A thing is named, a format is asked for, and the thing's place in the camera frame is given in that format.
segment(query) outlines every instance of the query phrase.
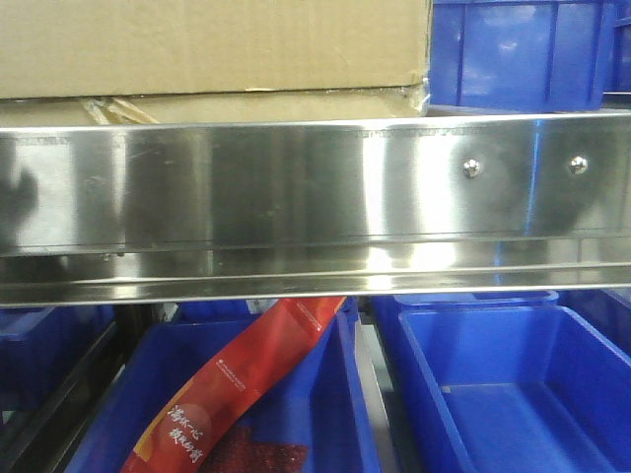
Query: metal rail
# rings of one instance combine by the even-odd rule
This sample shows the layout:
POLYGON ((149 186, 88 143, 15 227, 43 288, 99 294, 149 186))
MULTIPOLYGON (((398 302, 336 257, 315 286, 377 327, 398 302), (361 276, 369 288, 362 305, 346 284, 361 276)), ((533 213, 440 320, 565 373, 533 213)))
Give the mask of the metal rail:
POLYGON ((631 284, 631 115, 0 129, 0 304, 631 284))

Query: stainless steel shelf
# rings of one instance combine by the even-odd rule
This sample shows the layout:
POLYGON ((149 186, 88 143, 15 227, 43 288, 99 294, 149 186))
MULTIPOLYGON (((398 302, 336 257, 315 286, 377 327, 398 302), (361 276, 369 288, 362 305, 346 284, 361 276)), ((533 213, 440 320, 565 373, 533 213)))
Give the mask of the stainless steel shelf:
POLYGON ((626 112, 0 129, 0 304, 627 286, 630 151, 626 112))

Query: reflective metal surface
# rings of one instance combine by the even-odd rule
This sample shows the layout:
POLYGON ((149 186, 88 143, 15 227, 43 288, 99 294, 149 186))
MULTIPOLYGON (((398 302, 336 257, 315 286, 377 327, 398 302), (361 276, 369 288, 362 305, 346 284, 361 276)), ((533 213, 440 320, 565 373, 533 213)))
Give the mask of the reflective metal surface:
POLYGON ((630 284, 630 151, 626 113, 3 129, 0 304, 630 284))

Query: bolt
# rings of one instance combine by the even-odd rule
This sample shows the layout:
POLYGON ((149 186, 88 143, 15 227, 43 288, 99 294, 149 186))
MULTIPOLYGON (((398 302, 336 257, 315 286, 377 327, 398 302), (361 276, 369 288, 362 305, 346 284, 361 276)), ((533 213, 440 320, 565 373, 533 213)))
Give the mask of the bolt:
POLYGON ((573 158, 570 162, 570 172, 572 174, 582 174, 583 172, 588 170, 589 165, 590 163, 588 163, 588 160, 586 160, 582 156, 577 156, 573 158))
POLYGON ((482 172, 482 165, 476 160, 468 160, 462 165, 464 175, 472 179, 482 172))

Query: blue storage crate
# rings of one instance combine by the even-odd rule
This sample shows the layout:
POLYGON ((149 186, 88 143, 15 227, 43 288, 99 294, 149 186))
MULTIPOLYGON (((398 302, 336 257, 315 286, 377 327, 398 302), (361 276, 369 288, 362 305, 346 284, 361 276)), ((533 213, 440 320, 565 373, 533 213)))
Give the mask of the blue storage crate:
POLYGON ((611 84, 613 92, 631 91, 631 7, 623 4, 624 17, 615 22, 615 46, 611 67, 611 84))
POLYGON ((631 356, 631 302, 601 290, 564 291, 560 302, 631 356))
POLYGON ((0 310, 0 410, 29 410, 112 320, 111 306, 0 310))
MULTIPOLYGON (((251 324, 163 324, 143 340, 67 473, 118 472, 177 390, 251 324)), ((304 472, 381 471, 344 316, 310 354, 240 419, 258 441, 309 447, 304 472)))
POLYGON ((428 473, 631 471, 631 359, 569 308, 398 320, 394 370, 428 473))
POLYGON ((390 355, 396 356, 400 343, 400 324, 396 317, 406 310, 451 310, 457 308, 556 305, 555 291, 520 291, 493 293, 405 294, 371 298, 375 322, 390 355))
POLYGON ((431 102, 599 108, 614 20, 612 0, 435 0, 431 102))
MULTIPOLYGON (((176 319, 180 322, 218 322, 227 320, 248 319, 253 315, 261 315, 277 300, 237 299, 225 301, 205 301, 178 304, 176 319)), ((346 298, 340 308, 347 314, 349 322, 358 320, 357 298, 346 298)))

